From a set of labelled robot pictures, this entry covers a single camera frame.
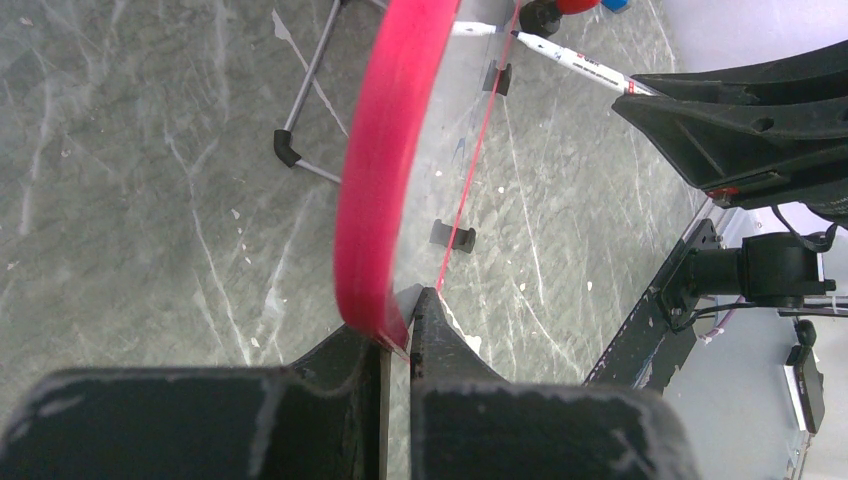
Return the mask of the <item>white blue whiteboard marker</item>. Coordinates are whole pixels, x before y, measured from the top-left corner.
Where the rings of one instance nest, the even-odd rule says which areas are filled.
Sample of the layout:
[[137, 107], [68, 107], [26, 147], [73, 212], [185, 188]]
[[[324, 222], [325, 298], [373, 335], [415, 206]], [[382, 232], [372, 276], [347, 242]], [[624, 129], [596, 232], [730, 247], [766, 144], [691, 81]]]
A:
[[662, 93], [635, 79], [569, 48], [540, 36], [512, 30], [511, 35], [530, 50], [585, 78], [622, 95], [662, 96]]

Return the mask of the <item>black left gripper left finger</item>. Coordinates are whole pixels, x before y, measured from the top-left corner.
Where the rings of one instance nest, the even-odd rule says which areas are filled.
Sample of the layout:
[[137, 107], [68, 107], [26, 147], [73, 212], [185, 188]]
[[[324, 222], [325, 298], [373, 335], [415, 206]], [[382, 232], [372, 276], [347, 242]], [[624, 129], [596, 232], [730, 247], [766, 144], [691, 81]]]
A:
[[1, 437], [5, 479], [382, 479], [389, 355], [342, 327], [287, 366], [76, 368]]

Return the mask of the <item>pink-framed whiteboard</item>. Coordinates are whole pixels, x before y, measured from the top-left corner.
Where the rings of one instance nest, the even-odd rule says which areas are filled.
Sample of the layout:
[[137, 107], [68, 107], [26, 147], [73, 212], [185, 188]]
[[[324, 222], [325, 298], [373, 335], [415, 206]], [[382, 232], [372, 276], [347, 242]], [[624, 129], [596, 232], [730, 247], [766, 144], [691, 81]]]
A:
[[393, 1], [380, 21], [353, 116], [334, 243], [343, 321], [388, 349], [409, 344], [416, 286], [440, 288], [453, 250], [436, 219], [463, 221], [496, 99], [516, 1]]

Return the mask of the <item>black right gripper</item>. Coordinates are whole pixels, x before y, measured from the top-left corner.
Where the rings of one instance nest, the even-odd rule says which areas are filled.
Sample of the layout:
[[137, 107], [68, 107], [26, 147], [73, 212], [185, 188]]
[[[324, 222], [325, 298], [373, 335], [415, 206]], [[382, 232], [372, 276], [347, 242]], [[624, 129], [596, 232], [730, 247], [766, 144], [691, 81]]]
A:
[[799, 202], [847, 226], [847, 43], [754, 65], [638, 74], [612, 108], [716, 205]]

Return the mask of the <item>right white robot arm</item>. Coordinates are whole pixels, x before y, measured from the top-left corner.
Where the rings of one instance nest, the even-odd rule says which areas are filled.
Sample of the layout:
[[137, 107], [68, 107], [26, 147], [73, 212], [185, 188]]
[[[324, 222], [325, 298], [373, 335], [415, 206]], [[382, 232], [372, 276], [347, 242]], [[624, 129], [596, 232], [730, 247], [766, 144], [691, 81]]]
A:
[[749, 306], [799, 308], [833, 291], [818, 257], [847, 224], [847, 46], [837, 43], [756, 65], [642, 74], [647, 95], [613, 110], [639, 130], [691, 187], [717, 206], [777, 211], [799, 202], [828, 222], [745, 238], [727, 253], [691, 253], [664, 307], [686, 296], [739, 295]]

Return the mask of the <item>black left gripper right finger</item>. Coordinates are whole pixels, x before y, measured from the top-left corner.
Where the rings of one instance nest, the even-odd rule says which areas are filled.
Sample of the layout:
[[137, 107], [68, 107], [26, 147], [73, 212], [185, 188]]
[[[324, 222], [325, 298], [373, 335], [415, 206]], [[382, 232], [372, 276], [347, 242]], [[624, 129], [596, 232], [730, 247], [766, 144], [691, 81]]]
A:
[[412, 478], [700, 478], [684, 426], [659, 395], [510, 383], [449, 325], [432, 287], [411, 320]]

